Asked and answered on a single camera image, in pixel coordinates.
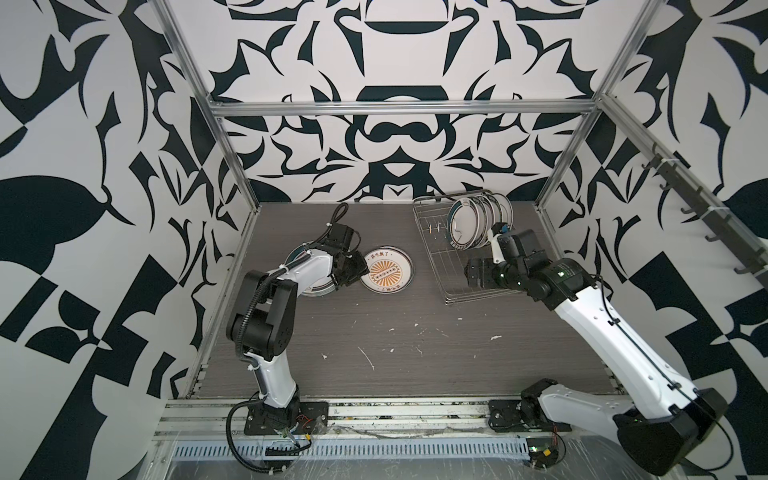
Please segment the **white plate green red band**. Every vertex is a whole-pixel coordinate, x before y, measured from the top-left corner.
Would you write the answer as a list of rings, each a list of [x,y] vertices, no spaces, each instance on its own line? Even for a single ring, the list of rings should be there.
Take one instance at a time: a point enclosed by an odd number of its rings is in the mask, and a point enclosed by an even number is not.
[[[287,278],[303,287],[303,296],[321,297],[336,290],[332,278],[334,256],[330,253],[302,244],[288,255],[284,264],[289,267]]]

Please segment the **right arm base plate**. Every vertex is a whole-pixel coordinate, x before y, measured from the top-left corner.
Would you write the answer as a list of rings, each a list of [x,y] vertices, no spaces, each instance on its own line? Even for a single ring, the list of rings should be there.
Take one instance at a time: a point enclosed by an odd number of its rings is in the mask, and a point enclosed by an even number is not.
[[[571,432],[567,423],[551,421],[535,400],[494,399],[488,402],[488,426],[497,433]]]

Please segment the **aluminium frame crossbar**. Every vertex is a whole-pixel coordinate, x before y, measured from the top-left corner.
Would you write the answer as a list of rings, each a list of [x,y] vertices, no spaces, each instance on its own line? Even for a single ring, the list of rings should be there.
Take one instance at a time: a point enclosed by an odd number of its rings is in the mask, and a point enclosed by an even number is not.
[[[589,99],[566,100],[448,100],[343,102],[210,102],[217,117],[312,115],[586,113],[596,106]]]

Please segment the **white plate rear stack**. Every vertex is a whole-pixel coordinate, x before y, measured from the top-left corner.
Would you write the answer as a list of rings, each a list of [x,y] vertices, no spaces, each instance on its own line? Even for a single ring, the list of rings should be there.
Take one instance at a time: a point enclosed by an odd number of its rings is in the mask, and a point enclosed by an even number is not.
[[[512,202],[500,193],[473,192],[456,200],[448,213],[448,239],[456,250],[481,248],[514,223]]]

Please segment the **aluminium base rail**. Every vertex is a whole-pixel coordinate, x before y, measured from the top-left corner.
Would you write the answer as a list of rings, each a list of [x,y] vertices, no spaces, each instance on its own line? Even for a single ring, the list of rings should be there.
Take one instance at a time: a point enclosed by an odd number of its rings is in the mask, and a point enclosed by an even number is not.
[[[351,438],[439,437],[468,434],[491,436],[488,428],[488,402],[494,399],[520,399],[518,395],[320,398],[302,401],[327,402],[325,424],[310,434],[340,434]],[[239,398],[193,398],[170,400],[161,412],[151,438],[159,440],[218,440],[225,436],[226,418]],[[247,410],[238,410],[232,419],[235,439],[245,439]],[[259,439],[285,440],[291,433],[257,436]]]

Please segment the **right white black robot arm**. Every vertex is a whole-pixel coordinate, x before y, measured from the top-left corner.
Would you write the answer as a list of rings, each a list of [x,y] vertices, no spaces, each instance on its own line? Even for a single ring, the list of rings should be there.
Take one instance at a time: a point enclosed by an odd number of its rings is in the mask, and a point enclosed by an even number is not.
[[[670,366],[611,305],[602,278],[570,258],[552,260],[532,230],[503,223],[487,233],[492,255],[471,259],[467,282],[525,293],[573,328],[614,374],[621,395],[596,395],[544,378],[514,408],[494,407],[489,425],[508,431],[568,424],[622,447],[636,465],[663,476],[699,446],[728,408],[713,388],[699,389]]]

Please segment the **wire dish rack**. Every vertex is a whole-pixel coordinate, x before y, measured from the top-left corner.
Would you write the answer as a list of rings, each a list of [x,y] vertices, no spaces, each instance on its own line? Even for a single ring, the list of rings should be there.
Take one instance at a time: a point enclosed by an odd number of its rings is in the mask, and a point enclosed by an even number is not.
[[[509,290],[484,290],[467,283],[465,267],[471,259],[491,258],[490,245],[463,250],[451,244],[451,221],[449,220],[451,208],[456,202],[474,199],[480,195],[489,199],[493,193],[489,190],[477,190],[422,196],[414,199],[412,203],[416,225],[446,305],[457,305],[513,294]]]

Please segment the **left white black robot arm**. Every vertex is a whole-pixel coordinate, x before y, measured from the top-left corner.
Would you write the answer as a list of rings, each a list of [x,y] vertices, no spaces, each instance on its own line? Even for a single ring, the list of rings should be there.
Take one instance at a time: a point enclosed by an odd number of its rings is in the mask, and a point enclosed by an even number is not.
[[[226,337],[256,378],[254,408],[278,424],[293,425],[300,412],[299,387],[287,358],[298,298],[317,283],[337,291],[366,275],[360,241],[353,228],[328,224],[320,238],[297,247],[277,268],[244,277]]]

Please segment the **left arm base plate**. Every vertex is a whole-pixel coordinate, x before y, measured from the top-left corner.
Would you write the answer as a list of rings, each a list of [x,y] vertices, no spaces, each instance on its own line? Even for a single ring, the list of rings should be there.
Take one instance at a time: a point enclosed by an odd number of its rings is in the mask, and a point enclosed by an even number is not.
[[[323,426],[329,416],[327,402],[293,400],[285,408],[275,408],[259,402],[249,406],[244,426],[247,436],[265,436],[285,429],[299,435],[310,434]]]

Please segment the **wall hook rail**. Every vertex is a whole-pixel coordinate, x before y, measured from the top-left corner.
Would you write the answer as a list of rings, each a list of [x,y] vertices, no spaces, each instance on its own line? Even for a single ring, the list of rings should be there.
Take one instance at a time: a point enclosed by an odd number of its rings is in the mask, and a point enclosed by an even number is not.
[[[735,212],[707,188],[688,167],[674,156],[666,155],[657,143],[652,157],[643,166],[653,170],[663,183],[663,192],[674,192],[683,202],[681,213],[702,221],[710,233],[705,240],[721,243],[740,262],[736,275],[750,275],[767,289],[767,246],[742,222]]]

